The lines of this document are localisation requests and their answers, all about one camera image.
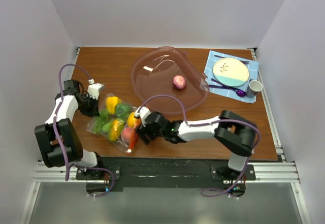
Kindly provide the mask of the pink fake peach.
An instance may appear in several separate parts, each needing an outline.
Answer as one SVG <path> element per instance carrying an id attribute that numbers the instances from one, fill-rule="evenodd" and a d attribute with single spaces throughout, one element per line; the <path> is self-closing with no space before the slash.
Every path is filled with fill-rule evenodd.
<path id="1" fill-rule="evenodd" d="M 130 144 L 134 139 L 134 129 L 132 127 L 125 127 L 121 132 L 121 139 L 123 142 Z"/>

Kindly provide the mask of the clear zip top bag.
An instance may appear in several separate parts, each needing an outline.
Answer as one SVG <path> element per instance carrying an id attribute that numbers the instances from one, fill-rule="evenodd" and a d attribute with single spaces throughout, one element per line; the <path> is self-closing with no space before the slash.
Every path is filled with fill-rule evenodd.
<path id="1" fill-rule="evenodd" d="M 124 153 L 132 153 L 139 136 L 136 127 L 141 124 L 135 118 L 136 107 L 114 94 L 107 94 L 99 108 L 99 116 L 87 125 L 87 131 L 104 137 Z"/>

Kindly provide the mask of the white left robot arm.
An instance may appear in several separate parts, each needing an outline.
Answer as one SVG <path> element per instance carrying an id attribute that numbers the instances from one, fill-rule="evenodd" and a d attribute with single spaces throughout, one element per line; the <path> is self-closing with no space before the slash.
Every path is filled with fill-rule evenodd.
<path id="1" fill-rule="evenodd" d="M 105 167 L 98 153 L 84 150 L 73 127 L 75 112 L 80 111 L 87 117 L 98 117 L 101 83 L 89 80 L 84 89 L 77 80 L 66 80 L 60 84 L 60 92 L 55 97 L 55 108 L 42 125 L 35 127 L 35 137 L 42 160 L 48 168 L 66 168 L 65 179 L 70 177 L 70 168 L 76 167 L 85 176 L 102 179 Z"/>

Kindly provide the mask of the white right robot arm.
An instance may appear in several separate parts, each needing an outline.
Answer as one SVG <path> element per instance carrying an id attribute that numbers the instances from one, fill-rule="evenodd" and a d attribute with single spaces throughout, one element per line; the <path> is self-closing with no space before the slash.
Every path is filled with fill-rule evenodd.
<path id="1" fill-rule="evenodd" d="M 170 121 L 159 112 L 146 107 L 135 111 L 135 118 L 141 120 L 136 133 L 149 144 L 156 138 L 173 143 L 186 143 L 198 139 L 216 139 L 230 152 L 226 167 L 230 179 L 237 180 L 244 174 L 247 160 L 255 146 L 257 126 L 231 111 L 222 111 L 220 116 L 198 121 Z"/>

